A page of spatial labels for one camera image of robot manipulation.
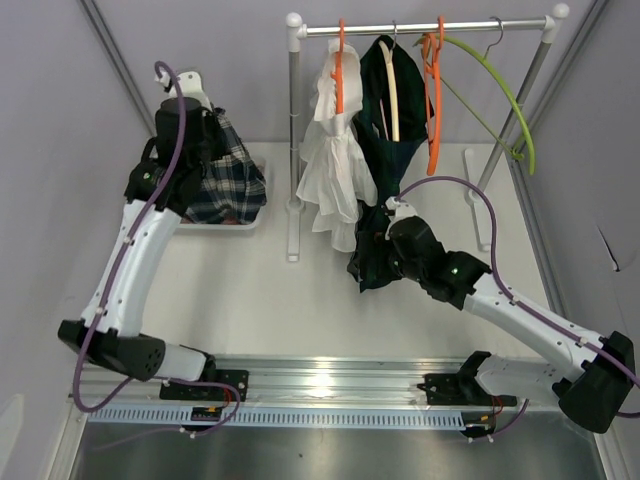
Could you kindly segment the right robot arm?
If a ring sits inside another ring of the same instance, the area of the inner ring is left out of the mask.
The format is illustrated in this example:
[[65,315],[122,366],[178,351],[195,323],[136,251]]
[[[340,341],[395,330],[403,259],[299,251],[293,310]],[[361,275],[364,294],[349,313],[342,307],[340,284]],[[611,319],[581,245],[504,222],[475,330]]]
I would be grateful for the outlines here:
[[386,232],[390,264],[436,301],[499,327],[539,355],[509,360],[472,354],[458,373],[458,395],[479,403],[489,395],[557,405],[578,426],[604,434],[631,392],[634,346],[624,334],[603,336],[539,306],[500,283],[494,270],[463,251],[447,251],[412,209],[396,212]]

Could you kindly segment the navy white plaid skirt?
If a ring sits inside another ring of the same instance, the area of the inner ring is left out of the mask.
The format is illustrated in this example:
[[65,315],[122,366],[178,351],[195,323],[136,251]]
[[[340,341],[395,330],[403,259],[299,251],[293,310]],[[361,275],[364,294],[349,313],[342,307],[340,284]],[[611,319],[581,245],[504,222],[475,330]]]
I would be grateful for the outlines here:
[[226,150],[205,168],[201,188],[183,220],[191,224],[249,225],[267,203],[266,179],[226,116],[214,107]]

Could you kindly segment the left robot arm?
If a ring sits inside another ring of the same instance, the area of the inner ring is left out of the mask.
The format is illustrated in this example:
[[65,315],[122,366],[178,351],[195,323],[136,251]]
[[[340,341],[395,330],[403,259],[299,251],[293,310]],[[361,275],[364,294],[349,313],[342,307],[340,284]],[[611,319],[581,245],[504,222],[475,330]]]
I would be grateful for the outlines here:
[[129,175],[122,223],[96,292],[81,317],[62,321],[58,330],[78,356],[75,399],[86,364],[127,381],[181,383],[197,400],[209,398],[217,387],[213,355],[146,335],[142,324],[168,242],[195,202],[207,167],[226,153],[226,136],[213,107],[192,97],[163,101],[155,125],[155,136]]

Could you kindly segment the lime green hanger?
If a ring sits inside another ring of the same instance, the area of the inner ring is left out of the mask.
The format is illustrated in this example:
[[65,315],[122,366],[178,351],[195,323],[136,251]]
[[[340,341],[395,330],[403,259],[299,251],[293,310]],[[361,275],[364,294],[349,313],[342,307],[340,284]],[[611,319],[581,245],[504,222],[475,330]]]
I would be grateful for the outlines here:
[[479,116],[479,114],[468,104],[466,100],[464,100],[457,92],[452,91],[452,93],[476,118],[476,120],[483,126],[483,128],[499,143],[499,145],[506,148],[507,152],[513,159],[515,159],[516,161],[522,161],[525,157],[527,157],[528,172],[530,175],[534,175],[537,167],[537,156],[533,136],[529,128],[529,124],[523,114],[522,107],[518,103],[516,96],[507,84],[506,80],[485,56],[481,55],[477,50],[475,50],[472,46],[465,43],[464,41],[445,34],[444,31],[429,34],[423,33],[413,43],[413,47],[419,46],[421,49],[423,65],[426,66],[427,72],[432,73],[434,65],[425,60],[425,54],[429,53],[432,49],[436,49],[443,42],[454,45],[471,56],[485,69],[485,71],[499,86],[503,95],[511,106],[511,112],[515,115],[521,128],[521,134],[518,137],[518,141],[511,146],[506,143],[505,134],[497,134],[495,131],[493,131],[488,126],[488,124]]

